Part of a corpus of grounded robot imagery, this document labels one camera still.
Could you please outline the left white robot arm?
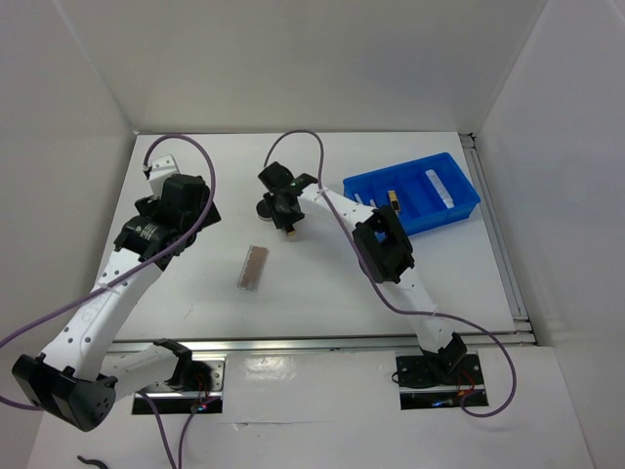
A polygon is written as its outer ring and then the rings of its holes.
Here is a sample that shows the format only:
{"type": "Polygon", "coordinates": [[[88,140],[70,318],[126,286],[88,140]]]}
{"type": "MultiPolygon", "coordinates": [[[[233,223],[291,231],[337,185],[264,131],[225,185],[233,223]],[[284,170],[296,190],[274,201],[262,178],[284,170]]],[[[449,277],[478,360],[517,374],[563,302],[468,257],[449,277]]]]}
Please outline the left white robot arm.
{"type": "Polygon", "coordinates": [[[220,221],[207,208],[210,190],[199,176],[180,172],[175,158],[162,156],[147,169],[152,194],[139,199],[137,216],[124,224],[93,288],[94,298],[75,312],[63,330],[35,357],[20,356],[12,374],[28,400],[73,427],[97,428],[116,401],[154,383],[172,390],[209,384],[211,368],[171,339],[158,339],[138,353],[104,360],[121,326],[173,259],[149,264],[207,211],[207,225],[220,221]]]}

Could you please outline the white lotion bottle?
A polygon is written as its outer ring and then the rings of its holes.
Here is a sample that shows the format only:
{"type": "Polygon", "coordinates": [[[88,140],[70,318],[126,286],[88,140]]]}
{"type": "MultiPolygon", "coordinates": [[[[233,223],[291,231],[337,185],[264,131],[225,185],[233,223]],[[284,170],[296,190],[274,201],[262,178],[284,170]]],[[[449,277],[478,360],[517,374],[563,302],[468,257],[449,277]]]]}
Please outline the white lotion bottle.
{"type": "Polygon", "coordinates": [[[429,181],[433,185],[434,189],[436,190],[444,206],[447,209],[454,208],[455,203],[454,203],[453,197],[451,196],[450,192],[448,191],[448,189],[442,182],[442,179],[439,177],[438,173],[434,169],[428,169],[426,171],[426,176],[428,177],[429,181]]]}

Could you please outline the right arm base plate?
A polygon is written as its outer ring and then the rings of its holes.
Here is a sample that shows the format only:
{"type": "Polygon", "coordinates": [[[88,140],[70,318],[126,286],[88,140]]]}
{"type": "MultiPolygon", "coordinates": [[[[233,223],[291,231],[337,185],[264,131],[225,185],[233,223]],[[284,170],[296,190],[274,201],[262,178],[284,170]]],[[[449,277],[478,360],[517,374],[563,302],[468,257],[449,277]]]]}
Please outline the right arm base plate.
{"type": "Polygon", "coordinates": [[[464,397],[466,407],[488,406],[477,354],[465,356],[443,376],[434,375],[424,356],[398,356],[391,380],[398,386],[402,410],[459,407],[464,397]]]}

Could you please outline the black gold lipstick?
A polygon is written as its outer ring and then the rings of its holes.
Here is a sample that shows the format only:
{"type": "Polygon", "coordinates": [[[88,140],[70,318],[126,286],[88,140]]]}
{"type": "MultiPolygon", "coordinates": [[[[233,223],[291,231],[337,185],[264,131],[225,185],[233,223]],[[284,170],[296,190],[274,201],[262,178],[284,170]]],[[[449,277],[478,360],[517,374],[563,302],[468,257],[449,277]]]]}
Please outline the black gold lipstick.
{"type": "Polygon", "coordinates": [[[396,194],[396,191],[394,190],[388,191],[387,196],[388,196],[389,205],[391,206],[393,211],[396,214],[398,214],[401,211],[401,206],[400,206],[400,202],[396,194]]]}
{"type": "Polygon", "coordinates": [[[289,240],[293,240],[296,235],[297,235],[297,231],[295,230],[293,225],[288,225],[284,228],[285,234],[286,234],[286,238],[289,240]]]}

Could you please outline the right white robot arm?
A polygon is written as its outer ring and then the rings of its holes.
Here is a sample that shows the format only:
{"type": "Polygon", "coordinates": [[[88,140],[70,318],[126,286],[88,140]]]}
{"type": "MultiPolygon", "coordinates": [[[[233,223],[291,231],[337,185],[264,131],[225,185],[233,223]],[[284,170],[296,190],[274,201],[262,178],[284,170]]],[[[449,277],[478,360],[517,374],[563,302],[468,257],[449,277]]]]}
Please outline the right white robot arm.
{"type": "Polygon", "coordinates": [[[360,255],[360,268],[371,274],[392,306],[409,313],[419,347],[428,357],[430,378],[446,383],[458,374],[467,347],[452,325],[438,315],[416,271],[412,244],[390,206],[357,203],[322,188],[312,175],[294,176],[277,162],[266,166],[259,180],[267,191],[258,208],[268,212],[279,230],[292,234],[295,224],[307,215],[337,215],[360,255]]]}

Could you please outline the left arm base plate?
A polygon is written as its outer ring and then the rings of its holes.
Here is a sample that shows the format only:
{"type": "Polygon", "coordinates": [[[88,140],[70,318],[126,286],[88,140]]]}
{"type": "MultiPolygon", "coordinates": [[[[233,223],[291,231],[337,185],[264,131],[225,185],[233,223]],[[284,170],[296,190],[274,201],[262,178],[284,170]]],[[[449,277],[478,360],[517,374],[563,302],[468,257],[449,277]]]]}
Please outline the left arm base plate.
{"type": "Polygon", "coordinates": [[[208,376],[192,378],[191,383],[180,389],[155,382],[144,388],[147,396],[162,415],[190,415],[200,405],[200,414],[219,414],[223,410],[226,377],[225,355],[198,354],[195,359],[210,369],[208,376]]]}

